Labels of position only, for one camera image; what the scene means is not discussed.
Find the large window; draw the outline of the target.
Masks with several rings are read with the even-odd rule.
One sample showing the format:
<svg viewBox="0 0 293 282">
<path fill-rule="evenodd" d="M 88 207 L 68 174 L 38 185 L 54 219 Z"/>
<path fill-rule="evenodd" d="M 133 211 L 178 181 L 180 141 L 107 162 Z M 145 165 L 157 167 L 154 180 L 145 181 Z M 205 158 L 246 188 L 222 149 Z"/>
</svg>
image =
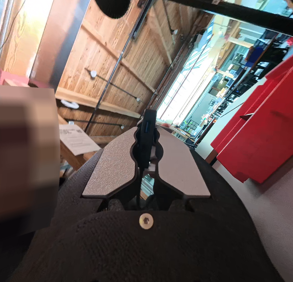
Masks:
<svg viewBox="0 0 293 282">
<path fill-rule="evenodd" d="M 168 123 L 176 119 L 212 62 L 213 56 L 209 54 L 211 44 L 213 44 L 213 26 L 204 32 L 200 42 L 192 50 L 183 69 L 157 110 L 157 119 Z"/>
</svg>

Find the black usb hub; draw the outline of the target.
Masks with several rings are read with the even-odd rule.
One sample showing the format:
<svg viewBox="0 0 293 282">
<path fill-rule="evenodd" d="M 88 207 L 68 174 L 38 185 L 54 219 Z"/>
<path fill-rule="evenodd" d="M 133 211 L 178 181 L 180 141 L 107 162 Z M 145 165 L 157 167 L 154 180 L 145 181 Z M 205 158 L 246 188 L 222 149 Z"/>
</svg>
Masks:
<svg viewBox="0 0 293 282">
<path fill-rule="evenodd" d="M 140 208 L 140 191 L 143 172 L 149 167 L 156 124 L 156 114 L 157 112 L 155 110 L 145 110 L 141 127 L 138 129 L 138 134 L 136 135 L 138 142 L 135 152 L 135 159 L 137 160 L 139 168 L 138 189 L 136 196 L 137 208 Z"/>
</svg>

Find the white printed paper sheet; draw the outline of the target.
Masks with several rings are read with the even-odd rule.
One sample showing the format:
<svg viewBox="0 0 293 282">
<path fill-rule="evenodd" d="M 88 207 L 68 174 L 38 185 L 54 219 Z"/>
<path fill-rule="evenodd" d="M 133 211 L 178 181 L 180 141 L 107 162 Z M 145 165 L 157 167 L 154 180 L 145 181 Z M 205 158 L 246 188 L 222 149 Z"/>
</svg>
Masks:
<svg viewBox="0 0 293 282">
<path fill-rule="evenodd" d="M 79 126 L 59 125 L 60 141 L 74 156 L 97 152 L 101 148 Z"/>
</svg>

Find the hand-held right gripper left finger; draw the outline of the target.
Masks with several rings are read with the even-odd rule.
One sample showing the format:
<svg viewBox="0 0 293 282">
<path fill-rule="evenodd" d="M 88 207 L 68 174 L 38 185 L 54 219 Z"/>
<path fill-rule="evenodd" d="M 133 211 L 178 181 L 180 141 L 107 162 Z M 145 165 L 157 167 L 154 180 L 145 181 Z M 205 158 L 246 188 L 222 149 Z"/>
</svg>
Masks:
<svg viewBox="0 0 293 282">
<path fill-rule="evenodd" d="M 131 128 L 104 148 L 82 193 L 84 198 L 111 197 L 136 180 L 138 168 L 132 152 L 137 130 Z"/>
</svg>

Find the black ceiling pipe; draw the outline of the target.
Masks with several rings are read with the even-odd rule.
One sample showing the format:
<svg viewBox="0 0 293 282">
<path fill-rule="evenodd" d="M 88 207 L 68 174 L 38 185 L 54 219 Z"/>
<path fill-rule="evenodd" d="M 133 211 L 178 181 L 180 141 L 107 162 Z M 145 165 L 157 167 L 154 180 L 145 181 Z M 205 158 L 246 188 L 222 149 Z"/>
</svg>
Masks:
<svg viewBox="0 0 293 282">
<path fill-rule="evenodd" d="M 128 37 L 128 39 L 127 39 L 127 41 L 126 41 L 126 43 L 125 43 L 125 45 L 124 45 L 124 47 L 123 47 L 123 50 L 122 50 L 121 54 L 119 55 L 119 57 L 118 57 L 118 59 L 117 59 L 117 62 L 116 62 L 115 66 L 114 66 L 114 68 L 113 68 L 113 70 L 112 70 L 112 72 L 111 72 L 111 75 L 110 75 L 109 79 L 107 80 L 107 83 L 106 83 L 106 85 L 105 85 L 105 87 L 104 87 L 104 90 L 103 90 L 103 92 L 102 92 L 102 94 L 101 94 L 101 96 L 100 96 L 100 98 L 99 98 L 99 100 L 98 100 L 98 102 L 97 102 L 97 104 L 96 104 L 96 107 L 94 108 L 94 111 L 93 111 L 93 113 L 92 113 L 92 115 L 91 115 L 91 117 L 90 117 L 90 120 L 89 120 L 89 122 L 87 123 L 87 126 L 86 126 L 86 128 L 85 128 L 85 132 L 86 132 L 87 134 L 88 134 L 88 129 L 89 129 L 90 125 L 92 124 L 93 117 L 96 115 L 96 113 L 97 113 L 97 111 L 98 111 L 98 109 L 99 109 L 99 107 L 100 107 L 100 105 L 101 105 L 101 101 L 102 101 L 102 99 L 103 99 L 103 97 L 104 97 L 104 94 L 106 93 L 106 90 L 107 90 L 109 84 L 111 83 L 111 80 L 112 80 L 112 78 L 113 78 L 113 76 L 114 76 L 114 74 L 115 74 L 115 72 L 116 72 L 116 69 L 118 68 L 118 66 L 119 66 L 120 64 L 122 64 L 123 54 L 124 54 L 124 52 L 126 51 L 127 46 L 128 46 L 128 44 L 130 43 L 130 41 L 133 41 L 133 40 L 134 40 L 135 35 L 137 34 L 139 28 L 142 26 L 143 21 L 144 21 L 144 19 L 146 18 L 146 15 L 147 15 L 147 13 L 148 13 L 148 10 L 149 10 L 149 9 L 151 8 L 151 6 L 152 6 L 152 2 L 153 2 L 153 0 L 146 0 L 146 2 L 145 2 L 145 4 L 144 4 L 144 7 L 143 7 L 143 9 L 141 10 L 141 12 L 140 12 L 140 14 L 139 14 L 139 16 L 138 16 L 138 18 L 137 18 L 137 20 L 136 20 L 136 22 L 135 22 L 135 24 L 134 24 L 132 30 L 131 30 L 131 33 L 130 33 L 130 35 L 129 35 L 129 37 Z"/>
</svg>

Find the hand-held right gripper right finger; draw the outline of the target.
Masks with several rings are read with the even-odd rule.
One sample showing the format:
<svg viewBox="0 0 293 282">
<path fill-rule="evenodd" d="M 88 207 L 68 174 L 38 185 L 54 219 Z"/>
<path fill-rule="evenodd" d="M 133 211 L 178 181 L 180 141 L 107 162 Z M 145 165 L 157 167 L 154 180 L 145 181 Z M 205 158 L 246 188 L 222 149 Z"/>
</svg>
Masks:
<svg viewBox="0 0 293 282">
<path fill-rule="evenodd" d="M 188 146 L 161 126 L 156 128 L 156 133 L 158 181 L 186 199 L 210 198 L 211 193 Z"/>
</svg>

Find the black pole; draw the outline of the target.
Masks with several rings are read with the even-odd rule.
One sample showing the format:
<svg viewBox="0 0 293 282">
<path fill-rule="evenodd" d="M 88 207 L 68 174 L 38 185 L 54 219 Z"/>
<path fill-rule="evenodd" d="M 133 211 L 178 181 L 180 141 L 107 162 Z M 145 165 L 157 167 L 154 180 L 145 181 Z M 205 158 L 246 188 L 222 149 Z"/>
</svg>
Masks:
<svg viewBox="0 0 293 282">
<path fill-rule="evenodd" d="M 220 0 L 169 0 L 207 13 L 230 17 L 284 35 L 293 36 L 293 19 Z"/>
</svg>

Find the red plastic bin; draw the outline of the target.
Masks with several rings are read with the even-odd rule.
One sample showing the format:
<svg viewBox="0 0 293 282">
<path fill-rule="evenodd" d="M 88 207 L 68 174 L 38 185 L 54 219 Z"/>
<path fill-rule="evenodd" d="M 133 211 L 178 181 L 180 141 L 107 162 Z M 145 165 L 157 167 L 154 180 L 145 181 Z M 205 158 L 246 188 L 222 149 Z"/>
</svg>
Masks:
<svg viewBox="0 0 293 282">
<path fill-rule="evenodd" d="M 266 181 L 293 154 L 293 57 L 266 76 L 211 142 L 238 181 Z"/>
</svg>

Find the red box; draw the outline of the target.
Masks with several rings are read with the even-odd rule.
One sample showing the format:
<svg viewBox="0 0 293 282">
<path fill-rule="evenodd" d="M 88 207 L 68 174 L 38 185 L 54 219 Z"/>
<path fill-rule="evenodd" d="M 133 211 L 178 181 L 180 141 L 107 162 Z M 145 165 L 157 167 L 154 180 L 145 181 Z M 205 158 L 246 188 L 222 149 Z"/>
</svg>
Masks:
<svg viewBox="0 0 293 282">
<path fill-rule="evenodd" d="M 29 78 L 25 76 L 15 75 L 0 69 L 0 85 L 1 86 L 23 86 L 29 87 Z"/>
</svg>

